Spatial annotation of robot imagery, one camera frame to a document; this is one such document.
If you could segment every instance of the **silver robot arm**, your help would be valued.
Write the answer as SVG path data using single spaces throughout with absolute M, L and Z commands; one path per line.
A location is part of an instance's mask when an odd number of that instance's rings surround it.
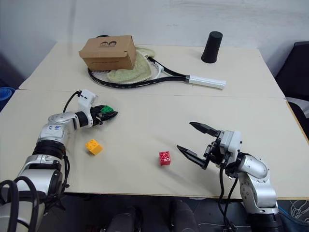
M 70 163 L 66 148 L 70 139 L 79 128 L 101 125 L 103 121 L 117 115 L 117 112 L 108 106 L 107 108 L 105 105 L 93 107 L 96 98 L 94 93 L 84 89 L 75 94 L 79 97 L 80 111 L 50 116 L 48 123 L 42 128 L 33 154 L 27 158 L 17 179 L 0 183 L 1 188 L 8 184 L 11 187 L 9 191 L 11 195 L 8 194 L 8 199 L 0 197 L 1 232 L 36 231 L 44 213 L 47 213 L 51 207 L 64 208 L 60 199 L 65 188 L 69 186 L 67 178 Z M 61 172 L 63 161 L 64 176 Z
M 248 223 L 253 232 L 281 232 L 282 223 L 279 216 L 276 192 L 270 183 L 269 168 L 254 156 L 240 151 L 242 144 L 239 131 L 215 130 L 208 125 L 191 122 L 202 133 L 216 137 L 204 153 L 206 159 L 177 146 L 191 161 L 206 169 L 209 161 L 224 169 L 229 178 L 238 178 L 240 194 L 248 213 Z

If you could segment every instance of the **tabletop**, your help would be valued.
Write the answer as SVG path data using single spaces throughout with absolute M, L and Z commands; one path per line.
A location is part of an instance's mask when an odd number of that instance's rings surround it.
M 67 192 L 218 197 L 219 169 L 209 164 L 202 170 L 176 148 L 181 145 L 202 157 L 214 138 L 189 125 L 197 121 L 216 129 L 241 131 L 242 151 L 269 166 L 279 199 L 309 198 L 304 171 L 309 146 L 285 99 L 90 90 L 98 95 L 98 104 L 108 104 L 119 114 L 102 126 L 76 131 L 73 145 L 68 147 L 71 171 Z M 0 113 L 0 181 L 16 177 L 48 117 L 61 112 L 71 94 L 15 92 Z M 73 98 L 68 111 L 77 110 L 77 99 Z M 85 148 L 91 139 L 104 147 L 96 156 Z M 159 165 L 160 151 L 170 152 L 170 165 Z M 226 189 L 232 182 L 224 176 Z M 240 198 L 239 191 L 232 197 Z
M 201 61 L 203 47 L 144 45 L 156 52 L 155 59 L 167 68 L 196 76 L 225 80 L 225 89 L 163 82 L 138 89 L 113 89 L 90 79 L 78 51 L 84 43 L 57 43 L 33 74 L 19 87 L 28 90 L 284 98 L 258 49 L 221 47 L 214 64 Z

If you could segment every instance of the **white grip tape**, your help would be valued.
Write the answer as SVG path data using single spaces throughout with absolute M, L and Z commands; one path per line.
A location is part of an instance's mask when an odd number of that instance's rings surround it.
M 198 76 L 193 76 L 193 75 L 190 75 L 189 83 L 195 84 L 195 85 L 201 85 L 201 86 L 214 87 L 214 88 L 219 88 L 219 89 L 223 89 L 226 85 L 226 81 L 208 79 L 208 78 L 198 77 Z

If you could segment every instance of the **cardboard box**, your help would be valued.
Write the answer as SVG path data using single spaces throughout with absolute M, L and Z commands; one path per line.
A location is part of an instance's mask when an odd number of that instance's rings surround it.
M 133 69 L 135 46 L 131 35 L 89 39 L 79 56 L 90 70 Z

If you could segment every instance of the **red lego brick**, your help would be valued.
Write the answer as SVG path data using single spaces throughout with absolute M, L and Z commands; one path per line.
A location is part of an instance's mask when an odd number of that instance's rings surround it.
M 169 151 L 159 152 L 160 165 L 169 165 L 170 164 L 170 155 Z

